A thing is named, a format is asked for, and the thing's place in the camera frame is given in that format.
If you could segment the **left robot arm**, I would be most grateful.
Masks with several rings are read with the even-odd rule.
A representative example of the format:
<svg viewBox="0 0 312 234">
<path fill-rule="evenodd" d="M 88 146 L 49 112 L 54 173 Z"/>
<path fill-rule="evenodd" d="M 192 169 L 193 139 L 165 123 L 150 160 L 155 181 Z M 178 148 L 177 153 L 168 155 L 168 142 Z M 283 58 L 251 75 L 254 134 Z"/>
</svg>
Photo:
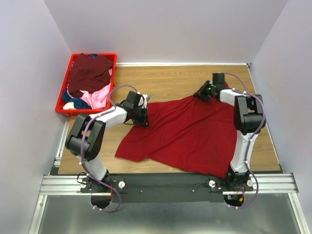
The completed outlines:
<svg viewBox="0 0 312 234">
<path fill-rule="evenodd" d="M 65 141 L 65 147 L 79 157 L 80 165 L 96 192 L 114 190 L 110 185 L 109 171 L 99 157 L 105 131 L 129 120 L 134 125 L 148 127 L 149 100 L 148 94 L 130 91 L 125 100 L 112 104 L 110 109 L 93 115 L 80 114 L 75 120 Z"/>
</svg>

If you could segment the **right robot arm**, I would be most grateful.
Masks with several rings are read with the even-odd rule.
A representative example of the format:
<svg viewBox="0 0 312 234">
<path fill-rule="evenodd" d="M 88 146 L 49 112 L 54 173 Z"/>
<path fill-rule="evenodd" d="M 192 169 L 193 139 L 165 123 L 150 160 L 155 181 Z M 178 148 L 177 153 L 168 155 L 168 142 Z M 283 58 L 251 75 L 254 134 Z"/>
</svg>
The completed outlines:
<svg viewBox="0 0 312 234">
<path fill-rule="evenodd" d="M 203 101 L 212 98 L 234 107 L 234 127 L 237 131 L 234 156 L 224 179 L 225 187 L 235 191 L 248 184 L 250 160 L 254 143 L 262 128 L 266 125 L 266 114 L 260 94 L 250 94 L 246 86 L 244 91 L 228 88 L 226 73 L 213 73 L 212 80 L 206 81 L 194 96 Z"/>
</svg>

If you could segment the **red t-shirt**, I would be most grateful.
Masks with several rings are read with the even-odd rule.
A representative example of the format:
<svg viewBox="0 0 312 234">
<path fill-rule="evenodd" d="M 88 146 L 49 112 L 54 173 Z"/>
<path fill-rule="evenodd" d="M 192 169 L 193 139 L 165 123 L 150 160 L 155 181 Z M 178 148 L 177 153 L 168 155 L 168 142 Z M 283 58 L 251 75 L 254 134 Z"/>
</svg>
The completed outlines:
<svg viewBox="0 0 312 234">
<path fill-rule="evenodd" d="M 150 125 L 132 127 L 117 158 L 152 159 L 186 172 L 226 177 L 237 137 L 233 106 L 188 96 L 147 107 Z"/>
</svg>

